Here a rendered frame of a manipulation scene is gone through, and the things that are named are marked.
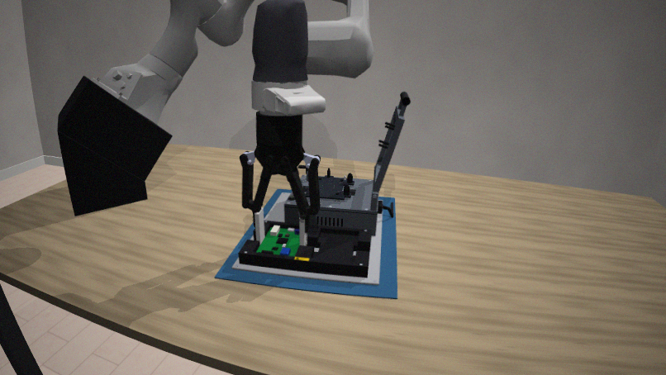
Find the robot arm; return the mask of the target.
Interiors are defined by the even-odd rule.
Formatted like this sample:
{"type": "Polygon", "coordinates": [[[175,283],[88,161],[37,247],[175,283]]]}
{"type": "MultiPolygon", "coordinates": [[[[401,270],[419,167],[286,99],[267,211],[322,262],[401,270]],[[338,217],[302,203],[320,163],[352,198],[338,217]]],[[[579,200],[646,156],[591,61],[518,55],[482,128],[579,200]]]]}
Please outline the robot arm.
{"type": "MultiPolygon", "coordinates": [[[[170,0],[169,23],[150,54],[90,80],[158,125],[197,58],[196,29],[220,46],[233,45],[253,1],[170,0]]],[[[326,100],[307,85],[307,75],[357,78],[366,71],[374,52],[368,24],[369,0],[347,0],[347,18],[339,21],[307,21],[303,0],[262,2],[253,33],[252,108],[267,116],[324,112],[326,100]]]]}

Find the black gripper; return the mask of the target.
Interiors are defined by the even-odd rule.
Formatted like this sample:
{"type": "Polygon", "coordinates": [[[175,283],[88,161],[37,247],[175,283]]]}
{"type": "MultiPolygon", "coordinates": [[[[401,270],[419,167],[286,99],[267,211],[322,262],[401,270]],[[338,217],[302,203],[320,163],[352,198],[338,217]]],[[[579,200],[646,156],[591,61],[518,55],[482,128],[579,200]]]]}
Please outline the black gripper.
{"type": "Polygon", "coordinates": [[[267,116],[256,112],[255,151],[245,151],[240,156],[242,166],[242,207],[253,212],[256,240],[259,246],[264,235],[264,197],[271,175],[287,177],[300,212],[300,245],[307,246],[310,215],[320,209],[318,166],[319,155],[309,155],[302,147],[302,115],[267,116]],[[266,146],[266,147],[265,147],[266,146]],[[273,148],[270,148],[273,147],[273,148]],[[287,147],[287,148],[283,148],[287,147]],[[262,165],[259,186],[253,200],[253,177],[255,158],[262,165]],[[299,178],[297,166],[303,161],[308,168],[310,206],[299,178]]]}

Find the green circuit board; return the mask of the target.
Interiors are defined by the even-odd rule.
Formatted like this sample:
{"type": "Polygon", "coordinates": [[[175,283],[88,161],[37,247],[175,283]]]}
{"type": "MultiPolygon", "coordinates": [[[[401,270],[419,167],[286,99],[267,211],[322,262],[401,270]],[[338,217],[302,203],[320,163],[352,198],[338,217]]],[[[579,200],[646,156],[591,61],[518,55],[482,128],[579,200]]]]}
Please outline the green circuit board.
{"type": "Polygon", "coordinates": [[[280,228],[280,225],[274,225],[274,227],[270,228],[256,252],[295,257],[298,247],[299,229],[282,229],[280,228]]]}

